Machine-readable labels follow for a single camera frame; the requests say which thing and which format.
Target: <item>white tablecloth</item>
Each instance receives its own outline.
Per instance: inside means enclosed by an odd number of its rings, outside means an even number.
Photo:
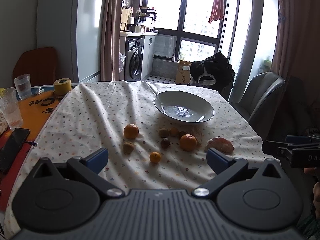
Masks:
[[[177,127],[163,117],[153,104],[154,96],[166,90],[181,90],[206,99],[214,108],[214,117],[197,126],[202,146],[184,152],[178,138],[166,150],[160,148],[160,128]],[[140,134],[130,155],[122,152],[125,125],[134,123]],[[261,138],[217,91],[201,87],[147,82],[81,83],[58,105],[37,137],[38,147],[28,153],[9,198],[5,214],[5,232],[10,237],[19,230],[11,203],[20,185],[41,157],[65,162],[72,156],[85,157],[100,147],[109,151],[108,165],[99,175],[125,192],[130,188],[186,188],[188,191],[212,179],[215,173],[206,163],[204,144],[222,136],[234,145],[233,156],[249,160],[257,167],[268,156],[261,151]],[[153,151],[162,155],[159,164],[149,161]]]

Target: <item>bowl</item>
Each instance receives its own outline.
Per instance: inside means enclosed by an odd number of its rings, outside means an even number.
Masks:
[[[161,92],[153,103],[164,116],[182,125],[207,122],[214,115],[214,109],[207,100],[183,91]]]

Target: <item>roll of tape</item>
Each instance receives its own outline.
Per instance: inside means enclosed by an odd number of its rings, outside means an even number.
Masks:
[[[71,81],[69,78],[60,78],[56,80],[54,83],[54,93],[57,96],[64,96],[69,91],[72,90],[71,88]]]

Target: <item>water glass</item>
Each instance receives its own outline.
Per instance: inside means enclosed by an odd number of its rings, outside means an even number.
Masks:
[[[0,109],[11,130],[23,125],[15,88],[0,92]]]
[[[23,100],[32,96],[29,74],[18,76],[13,81],[18,91],[20,100]]]

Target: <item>black phone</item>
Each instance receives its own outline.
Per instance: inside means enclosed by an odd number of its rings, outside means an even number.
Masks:
[[[18,152],[21,150],[23,143],[30,134],[29,129],[15,128],[9,136],[7,142],[0,150],[0,172],[6,174]]]

